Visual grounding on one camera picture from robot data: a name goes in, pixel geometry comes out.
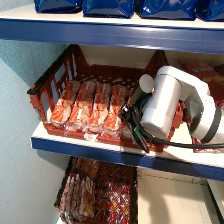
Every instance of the food package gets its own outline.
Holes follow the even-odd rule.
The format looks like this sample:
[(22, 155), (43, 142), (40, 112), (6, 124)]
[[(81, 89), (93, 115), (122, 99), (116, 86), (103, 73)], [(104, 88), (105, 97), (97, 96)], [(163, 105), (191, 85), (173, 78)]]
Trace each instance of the food package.
[(74, 219), (77, 219), (78, 213), (76, 212), (79, 210), (79, 202), (80, 202), (80, 186), (81, 186), (81, 177), (80, 174), (77, 173), (75, 175), (75, 183), (74, 183), (74, 189), (73, 189), (73, 194), (72, 194), (72, 199), (71, 199), (71, 207), (70, 207), (70, 212), (71, 215)]
[(81, 169), (90, 177), (91, 180), (95, 180), (99, 166), (99, 161), (92, 159), (84, 159)]
[(208, 84), (210, 95), (214, 98), (216, 104), (224, 100), (224, 77), (222, 75), (215, 72), (213, 68), (203, 62), (179, 63), (185, 72), (198, 77)]
[(67, 135), (69, 131), (81, 131), (85, 125), (89, 123), (95, 90), (95, 81), (82, 83), (78, 97), (73, 106), (71, 116), (66, 125), (65, 135)]
[(204, 21), (224, 21), (224, 1), (198, 0), (197, 16)]
[(88, 176), (86, 176), (85, 178), (83, 178), (79, 215), (81, 215), (82, 220), (92, 219), (94, 216), (94, 210), (95, 210), (95, 184)]
[(109, 115), (104, 125), (102, 135), (110, 135), (113, 138), (120, 138), (121, 132), (121, 108), (125, 103), (128, 90), (124, 86), (116, 85), (112, 89)]
[(132, 167), (101, 162), (95, 181), (95, 214), (100, 223), (132, 223)]
[(142, 18), (195, 20), (197, 0), (139, 0)]
[(82, 167), (84, 160), (85, 159), (83, 159), (83, 158), (77, 158), (75, 168), (80, 169)]
[(73, 191), (74, 191), (74, 186), (75, 186), (75, 178), (76, 175), (75, 173), (71, 174), (71, 182), (69, 185), (69, 189), (68, 189), (68, 193), (66, 196), (66, 202), (65, 202), (65, 219), (68, 223), (72, 223), (73, 222), (73, 216), (71, 213), (71, 203), (72, 203), (72, 196), (73, 196)]
[(83, 14), (91, 17), (130, 18), (137, 0), (83, 0)]
[(97, 83), (93, 112), (85, 131), (89, 130), (99, 134), (102, 133), (104, 122), (108, 116), (111, 90), (110, 84)]
[(72, 80), (66, 83), (62, 96), (59, 98), (52, 112), (50, 119), (52, 125), (57, 128), (62, 128), (68, 121), (79, 89), (80, 82), (78, 81)]
[(73, 12), (82, 7), (82, 0), (34, 0), (35, 9), (41, 13)]
[(71, 182), (71, 177), (68, 176), (68, 179), (67, 179), (62, 197), (61, 197), (60, 205), (59, 205), (59, 208), (58, 208), (60, 213), (65, 213), (65, 211), (66, 211), (66, 198), (67, 198), (67, 193), (68, 193), (68, 190), (69, 190), (70, 182)]

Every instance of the white shelf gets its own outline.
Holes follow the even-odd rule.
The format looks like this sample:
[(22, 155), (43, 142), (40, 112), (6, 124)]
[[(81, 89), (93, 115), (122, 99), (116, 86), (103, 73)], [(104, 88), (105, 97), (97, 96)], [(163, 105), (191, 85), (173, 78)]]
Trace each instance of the white shelf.
[(208, 183), (224, 219), (224, 182), (208, 180)]
[(160, 27), (178, 27), (178, 28), (203, 28), (203, 29), (224, 29), (224, 23), (220, 22), (203, 22), (200, 19), (195, 21), (176, 21), (176, 20), (154, 20), (141, 19), (136, 13), (131, 19), (119, 18), (90, 18), (83, 17), (83, 12), (67, 14), (48, 14), (37, 13), (34, 4), (14, 8), (0, 13), (2, 19), (16, 20), (39, 20), (39, 21), (58, 21), (72, 23), (105, 23), (105, 24), (128, 24), (141, 26), (160, 26)]
[(143, 175), (138, 178), (138, 223), (219, 223), (208, 186)]
[[(191, 143), (185, 124), (175, 131), (175, 142)], [(122, 146), (49, 135), (42, 122), (31, 137), (33, 148), (107, 162), (152, 168), (190, 176), (224, 179), (224, 150), (220, 153), (193, 153), (192, 149), (167, 147), (149, 154)]]
[(31, 4), (0, 12), (0, 27), (2, 39), (224, 53), (224, 23), (199, 19), (84, 18), (36, 13)]

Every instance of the orange packaging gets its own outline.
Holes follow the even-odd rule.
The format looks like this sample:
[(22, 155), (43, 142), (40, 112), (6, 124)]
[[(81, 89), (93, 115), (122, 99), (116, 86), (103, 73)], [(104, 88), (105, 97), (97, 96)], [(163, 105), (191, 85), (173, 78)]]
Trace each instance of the orange packaging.
[(202, 62), (179, 62), (183, 70), (198, 77), (209, 86), (210, 95), (218, 103), (224, 99), (224, 77)]
[(66, 125), (66, 131), (82, 130), (89, 122), (95, 90), (95, 81), (87, 81), (81, 85), (71, 116)]
[(62, 96), (59, 98), (51, 115), (50, 120), (55, 127), (62, 128), (68, 121), (79, 89), (80, 82), (78, 81), (68, 81), (66, 83)]
[(103, 124), (108, 116), (110, 96), (111, 85), (106, 83), (97, 83), (93, 112), (89, 120), (89, 125), (86, 127), (86, 131), (89, 129), (89, 131), (101, 134)]
[(125, 103), (128, 90), (124, 86), (114, 86), (110, 100), (109, 115), (104, 125), (102, 135), (110, 135), (114, 138), (120, 138), (121, 132), (121, 108)]

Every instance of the blue package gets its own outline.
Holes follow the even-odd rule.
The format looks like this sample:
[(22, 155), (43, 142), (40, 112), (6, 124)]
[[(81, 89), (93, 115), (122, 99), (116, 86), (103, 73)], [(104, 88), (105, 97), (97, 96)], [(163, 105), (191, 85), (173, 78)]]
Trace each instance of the blue package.
[(82, 0), (34, 0), (37, 12), (64, 13), (79, 10)]
[(204, 21), (224, 22), (224, 0), (199, 0), (196, 15)]
[(137, 0), (83, 0), (84, 16), (130, 18)]
[(142, 18), (195, 20), (198, 0), (139, 0)]

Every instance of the white wall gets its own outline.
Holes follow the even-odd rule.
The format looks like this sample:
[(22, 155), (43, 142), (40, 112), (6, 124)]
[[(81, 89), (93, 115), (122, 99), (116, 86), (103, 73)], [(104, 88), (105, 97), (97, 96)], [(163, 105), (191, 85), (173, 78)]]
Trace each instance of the white wall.
[[(32, 1), (1, 0), (0, 11)], [(0, 40), (0, 223), (54, 224), (69, 157), (31, 148), (39, 123), (26, 94), (64, 45)]]

